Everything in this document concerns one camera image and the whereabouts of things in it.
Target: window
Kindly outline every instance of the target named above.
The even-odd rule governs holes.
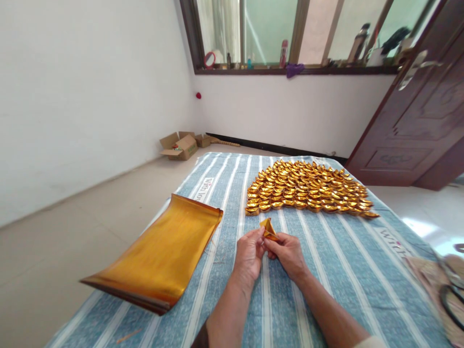
[[[403,41],[404,45],[407,42],[413,46],[439,3],[439,0],[180,1],[195,73],[234,74],[286,73],[279,68],[283,47],[287,48],[286,64],[304,64],[306,73],[396,73],[397,45],[387,53],[380,49],[382,56],[375,69],[367,68],[366,63],[401,27],[407,28],[400,36],[408,39]],[[362,27],[369,29],[361,32],[356,51],[355,37]]]

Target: forearm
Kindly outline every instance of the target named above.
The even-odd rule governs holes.
[[[233,271],[213,313],[206,321],[211,347],[240,347],[254,281]]]
[[[351,348],[370,334],[308,272],[297,282],[329,347]]]

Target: white floor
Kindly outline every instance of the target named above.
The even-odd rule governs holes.
[[[275,155],[248,147],[208,151]],[[43,347],[92,289],[78,280],[112,263],[195,164],[165,158],[0,230],[0,347]],[[464,243],[464,188],[371,187],[439,252]]]

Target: person's arm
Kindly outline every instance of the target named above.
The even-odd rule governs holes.
[[[352,348],[370,334],[324,289],[311,274],[295,236],[279,233],[280,244],[264,240],[270,259],[279,258],[282,266],[303,293],[329,347]]]
[[[240,347],[247,319],[248,306],[255,281],[260,275],[264,255],[264,227],[245,234],[237,241],[235,264],[226,288],[202,328],[211,347]],[[194,346],[201,341],[197,337]]]

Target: cardboard box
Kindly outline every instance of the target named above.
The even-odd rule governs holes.
[[[188,160],[198,150],[194,136],[194,132],[180,131],[179,135],[172,133],[159,140],[164,149],[160,153],[168,156],[170,160]],[[173,145],[175,144],[182,150],[173,150]]]
[[[196,135],[195,140],[198,147],[208,147],[211,145],[211,137],[209,135]]]

